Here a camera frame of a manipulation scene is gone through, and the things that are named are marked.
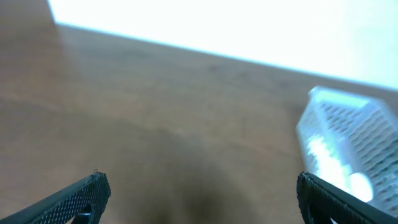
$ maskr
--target wood grain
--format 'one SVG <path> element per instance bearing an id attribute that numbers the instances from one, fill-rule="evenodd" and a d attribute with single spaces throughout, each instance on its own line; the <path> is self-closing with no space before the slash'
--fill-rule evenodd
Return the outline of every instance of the wood grain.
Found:
<path id="1" fill-rule="evenodd" d="M 315 85 L 397 93 L 48 27 L 0 44 L 0 217 L 108 175 L 102 223 L 302 223 L 295 125 Z"/>

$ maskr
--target plastic basket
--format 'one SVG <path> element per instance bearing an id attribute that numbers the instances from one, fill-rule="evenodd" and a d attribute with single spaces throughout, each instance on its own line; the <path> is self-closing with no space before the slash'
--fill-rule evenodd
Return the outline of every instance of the plastic basket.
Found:
<path id="1" fill-rule="evenodd" d="M 381 100 L 316 86 L 297 125 L 305 167 L 398 217 L 398 122 Z"/>

